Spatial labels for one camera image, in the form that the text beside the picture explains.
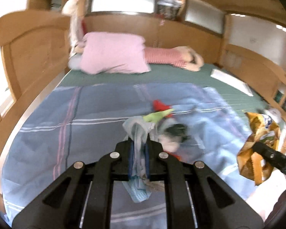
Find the green wrapper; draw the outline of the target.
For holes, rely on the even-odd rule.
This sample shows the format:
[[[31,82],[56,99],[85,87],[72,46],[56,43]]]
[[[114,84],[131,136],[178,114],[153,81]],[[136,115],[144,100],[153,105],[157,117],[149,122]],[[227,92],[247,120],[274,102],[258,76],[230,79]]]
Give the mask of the green wrapper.
[[[165,111],[158,111],[154,113],[150,113],[148,115],[143,116],[143,120],[148,123],[158,123],[163,118],[171,115],[173,113],[174,109],[167,109]]]

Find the yellow snack bag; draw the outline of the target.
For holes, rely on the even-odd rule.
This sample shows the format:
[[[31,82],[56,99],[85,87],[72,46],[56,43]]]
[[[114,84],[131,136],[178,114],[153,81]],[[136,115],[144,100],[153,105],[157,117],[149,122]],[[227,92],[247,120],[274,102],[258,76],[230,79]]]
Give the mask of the yellow snack bag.
[[[273,171],[267,158],[279,148],[280,127],[268,115],[246,112],[251,135],[237,154],[240,174],[260,185]]]

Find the blue face mask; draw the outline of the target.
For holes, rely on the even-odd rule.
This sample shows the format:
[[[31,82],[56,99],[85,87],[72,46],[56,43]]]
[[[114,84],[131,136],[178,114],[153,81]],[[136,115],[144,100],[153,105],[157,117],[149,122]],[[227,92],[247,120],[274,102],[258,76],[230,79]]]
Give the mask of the blue face mask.
[[[134,116],[123,123],[126,136],[134,142],[134,166],[132,179],[123,182],[124,187],[135,203],[147,200],[152,191],[162,190],[163,185],[153,183],[146,177],[144,145],[148,135],[157,140],[157,127],[155,123],[145,122],[142,116]]]

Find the red wrapper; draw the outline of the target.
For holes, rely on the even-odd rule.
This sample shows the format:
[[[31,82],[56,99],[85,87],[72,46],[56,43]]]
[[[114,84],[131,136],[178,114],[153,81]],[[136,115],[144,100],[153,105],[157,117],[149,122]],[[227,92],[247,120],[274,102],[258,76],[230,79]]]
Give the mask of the red wrapper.
[[[153,109],[154,109],[155,112],[157,112],[157,113],[158,113],[158,112],[161,112],[162,115],[163,115],[165,118],[172,118],[172,117],[173,117],[172,112],[170,112],[170,113],[164,115],[164,112],[165,112],[165,111],[168,111],[168,110],[171,110],[171,109],[172,109],[171,106],[169,106],[169,105],[167,105],[167,104],[164,104],[164,103],[163,103],[162,101],[160,101],[160,100],[154,100],[152,104],[153,104]]]

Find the blue plaid blanket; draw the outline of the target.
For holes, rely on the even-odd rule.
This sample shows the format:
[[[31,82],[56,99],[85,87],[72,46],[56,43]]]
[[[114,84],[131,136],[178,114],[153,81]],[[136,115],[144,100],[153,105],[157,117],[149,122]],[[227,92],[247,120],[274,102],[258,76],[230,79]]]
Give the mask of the blue plaid blanket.
[[[241,198],[254,191],[238,171],[236,155],[250,130],[215,88],[190,83],[99,84],[56,88],[16,135],[2,169],[5,219],[16,215],[76,161],[92,163],[112,152],[130,117],[152,112],[152,102],[172,106],[190,138],[181,160],[201,160]]]

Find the green bed mat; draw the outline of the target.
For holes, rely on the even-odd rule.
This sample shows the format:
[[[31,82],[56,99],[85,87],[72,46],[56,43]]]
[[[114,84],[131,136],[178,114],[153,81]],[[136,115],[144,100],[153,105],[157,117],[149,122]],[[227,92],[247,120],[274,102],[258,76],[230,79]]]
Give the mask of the green bed mat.
[[[252,90],[253,96],[250,97],[211,77],[212,70],[218,69],[212,64],[205,64],[198,72],[191,72],[170,65],[151,65],[150,68],[150,72],[142,74],[100,73],[89,75],[81,71],[71,70],[61,80],[59,86],[89,86],[101,83],[193,83],[201,87],[215,88],[244,121],[247,121],[245,112],[263,112],[268,106],[266,101],[254,90]]]

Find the striped plush doll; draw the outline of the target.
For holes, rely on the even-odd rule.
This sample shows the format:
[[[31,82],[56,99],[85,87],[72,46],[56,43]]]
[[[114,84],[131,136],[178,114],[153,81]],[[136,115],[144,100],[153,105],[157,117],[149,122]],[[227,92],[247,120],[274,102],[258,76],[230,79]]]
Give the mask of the striped plush doll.
[[[202,56],[188,46],[171,49],[146,47],[144,52],[145,59],[149,64],[171,65],[192,72],[200,71],[204,65]]]

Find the pink pillow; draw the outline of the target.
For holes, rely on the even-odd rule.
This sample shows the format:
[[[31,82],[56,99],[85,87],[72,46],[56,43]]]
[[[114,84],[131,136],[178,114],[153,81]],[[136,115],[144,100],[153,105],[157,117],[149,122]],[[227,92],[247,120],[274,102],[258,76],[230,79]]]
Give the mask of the pink pillow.
[[[150,71],[145,59],[145,39],[140,35],[90,32],[84,36],[84,42],[82,72],[137,74]]]

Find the light blue small pillow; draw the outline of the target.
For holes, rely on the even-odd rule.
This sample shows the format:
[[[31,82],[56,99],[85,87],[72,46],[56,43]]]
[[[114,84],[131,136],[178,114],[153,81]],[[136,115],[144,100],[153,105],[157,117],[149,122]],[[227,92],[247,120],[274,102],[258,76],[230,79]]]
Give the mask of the light blue small pillow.
[[[81,71],[80,62],[81,62],[82,55],[75,54],[68,60],[68,67],[72,70]]]

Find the stacked papers on shelf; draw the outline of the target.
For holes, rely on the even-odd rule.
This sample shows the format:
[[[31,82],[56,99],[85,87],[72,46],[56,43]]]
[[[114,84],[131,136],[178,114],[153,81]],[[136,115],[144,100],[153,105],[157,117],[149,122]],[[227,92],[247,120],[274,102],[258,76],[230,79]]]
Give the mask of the stacked papers on shelf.
[[[157,0],[157,15],[161,19],[179,20],[186,0]]]

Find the wooden wall cabinet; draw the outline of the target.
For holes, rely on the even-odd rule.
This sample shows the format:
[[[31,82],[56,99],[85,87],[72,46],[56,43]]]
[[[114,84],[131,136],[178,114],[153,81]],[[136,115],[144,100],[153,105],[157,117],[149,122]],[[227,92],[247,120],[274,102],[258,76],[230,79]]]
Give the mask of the wooden wall cabinet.
[[[189,46],[205,63],[218,61],[222,35],[192,23],[161,20],[148,15],[90,14],[85,17],[87,31],[107,31],[140,35],[148,47]]]

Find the wooden bunk bed frame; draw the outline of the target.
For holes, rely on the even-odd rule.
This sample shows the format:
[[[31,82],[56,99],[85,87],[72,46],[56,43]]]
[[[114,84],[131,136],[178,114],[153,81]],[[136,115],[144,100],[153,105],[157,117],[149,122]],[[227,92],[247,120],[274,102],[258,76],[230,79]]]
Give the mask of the wooden bunk bed frame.
[[[90,14],[122,14],[119,12],[91,12],[92,0],[79,0],[76,10],[81,20]],[[279,85],[286,85],[286,71],[273,61],[230,41],[233,12],[252,15],[279,25],[286,25],[286,0],[201,0],[224,12],[224,30],[219,58],[215,65],[227,68],[230,53],[242,60],[242,66],[232,73],[247,82],[272,107]],[[10,89],[7,100],[0,105],[0,157],[15,126],[35,99],[60,74],[67,74],[70,18],[51,11],[51,0],[27,0],[23,11],[0,17],[0,58]]]

